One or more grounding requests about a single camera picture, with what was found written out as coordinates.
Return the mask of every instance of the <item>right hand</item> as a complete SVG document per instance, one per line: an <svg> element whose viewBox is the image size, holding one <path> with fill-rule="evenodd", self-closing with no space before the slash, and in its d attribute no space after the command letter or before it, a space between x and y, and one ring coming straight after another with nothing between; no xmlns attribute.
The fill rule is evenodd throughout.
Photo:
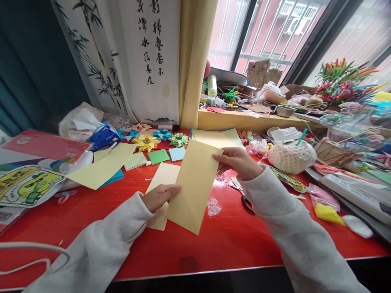
<svg viewBox="0 0 391 293"><path fill-rule="evenodd" d="M244 180L252 180L262 174L264 169L254 161L242 148L222 148L222 155L213 154L213 158L219 161L218 175L229 169L233 169Z"/></svg>

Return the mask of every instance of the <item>red tabletop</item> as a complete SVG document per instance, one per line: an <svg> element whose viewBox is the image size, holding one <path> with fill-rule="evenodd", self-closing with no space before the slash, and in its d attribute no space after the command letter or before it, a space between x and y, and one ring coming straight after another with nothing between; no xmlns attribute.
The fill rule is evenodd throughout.
<svg viewBox="0 0 391 293"><path fill-rule="evenodd" d="M158 165L123 170L125 177L122 180L97 191L78 187L78 194L62 205L51 198L28 211L0 236L0 241L52 245L62 242L61 247L68 247L84 227L103 219L136 191L145 192L150 184L145 179L152 179L157 168ZM211 192L222 210L215 216L205 213L198 236L170 221L163 232L146 228L132 245L115 280L282 265L280 250L263 221L244 209L239 191L228 185L230 177L236 173L227 171L224 175L225 181L215 180ZM306 175L296 177L308 186L310 181ZM290 187L288 190L298 194ZM311 217L330 233L344 258L390 255L378 237L363 239L347 227L317 219L309 195L305 193L304 197L307 200L302 202ZM0 250L0 269L8 271L45 257L54 261L57 256L54 252L33 249ZM0 276L0 289L25 287L44 270L42 263Z"/></svg>

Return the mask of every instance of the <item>white sweater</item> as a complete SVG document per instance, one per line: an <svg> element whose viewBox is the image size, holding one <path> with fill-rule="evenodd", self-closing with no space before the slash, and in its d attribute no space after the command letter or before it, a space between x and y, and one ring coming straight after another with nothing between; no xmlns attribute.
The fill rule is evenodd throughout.
<svg viewBox="0 0 391 293"><path fill-rule="evenodd" d="M254 212L282 250L296 292L369 292L360 284L330 235L313 221L266 167L257 178L239 180ZM71 261L54 274L44 273L23 292L104 292L145 229L150 213L136 192L104 220L85 228L68 247ZM63 263L60 256L54 268Z"/></svg>

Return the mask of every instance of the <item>basket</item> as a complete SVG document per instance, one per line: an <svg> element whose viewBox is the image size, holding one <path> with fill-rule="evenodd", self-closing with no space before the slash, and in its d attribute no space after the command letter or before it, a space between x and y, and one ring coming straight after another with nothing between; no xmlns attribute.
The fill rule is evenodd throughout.
<svg viewBox="0 0 391 293"><path fill-rule="evenodd" d="M347 151L340 147L339 144L322 140L314 147L318 156L318 161L324 165L331 165L334 167L342 167L345 164L351 163L361 157L361 154Z"/></svg>

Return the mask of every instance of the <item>bottle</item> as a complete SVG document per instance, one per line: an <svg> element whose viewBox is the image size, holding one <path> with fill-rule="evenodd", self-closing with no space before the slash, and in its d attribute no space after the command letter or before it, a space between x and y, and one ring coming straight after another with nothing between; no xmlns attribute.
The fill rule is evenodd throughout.
<svg viewBox="0 0 391 293"><path fill-rule="evenodd" d="M217 79L214 74L208 76L208 96L211 98L217 97Z"/></svg>

